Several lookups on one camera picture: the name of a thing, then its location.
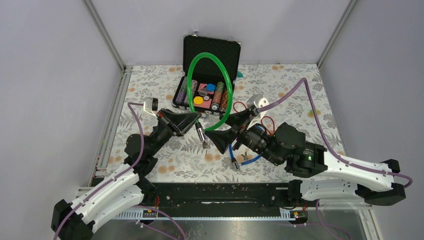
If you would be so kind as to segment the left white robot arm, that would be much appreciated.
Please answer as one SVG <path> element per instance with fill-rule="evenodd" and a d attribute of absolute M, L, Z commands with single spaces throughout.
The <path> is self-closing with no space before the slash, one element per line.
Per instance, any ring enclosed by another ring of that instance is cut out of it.
<path fill-rule="evenodd" d="M 146 179 L 158 162 L 155 154 L 172 138 L 181 137 L 200 118 L 199 112 L 175 113 L 162 108 L 157 125 L 149 135 L 132 134 L 126 140 L 127 158 L 109 177 L 90 191 L 53 209 L 51 229 L 54 239 L 90 240 L 108 221 L 125 210 L 155 200 L 156 187 Z"/>

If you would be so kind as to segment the red cable padlock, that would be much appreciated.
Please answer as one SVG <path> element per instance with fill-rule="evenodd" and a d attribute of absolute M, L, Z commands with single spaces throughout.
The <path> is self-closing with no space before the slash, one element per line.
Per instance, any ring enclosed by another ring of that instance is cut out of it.
<path fill-rule="evenodd" d="M 236 112 L 242 112 L 244 110 L 246 110 L 248 107 L 245 103 L 241 102 L 241 101 L 235 101 L 232 105 L 232 109 Z"/>
<path fill-rule="evenodd" d="M 268 135 L 272 136 L 275 133 L 276 125 L 272 117 L 266 115 L 261 119 L 260 123 L 265 128 Z"/>

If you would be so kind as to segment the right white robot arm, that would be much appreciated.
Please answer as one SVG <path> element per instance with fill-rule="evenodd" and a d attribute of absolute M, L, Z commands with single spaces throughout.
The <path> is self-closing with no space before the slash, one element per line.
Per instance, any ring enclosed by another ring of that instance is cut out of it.
<path fill-rule="evenodd" d="M 256 122 L 256 116 L 253 107 L 233 113 L 225 121 L 229 129 L 205 134 L 220 153 L 246 146 L 274 166 L 284 165 L 285 171 L 295 177 L 286 193 L 291 205 L 323 199 L 362 199 L 370 205 L 392 206 L 406 198 L 405 187 L 394 181 L 400 172 L 397 160 L 371 163 L 342 158 L 307 141 L 303 132 L 287 123 L 268 134 Z"/>

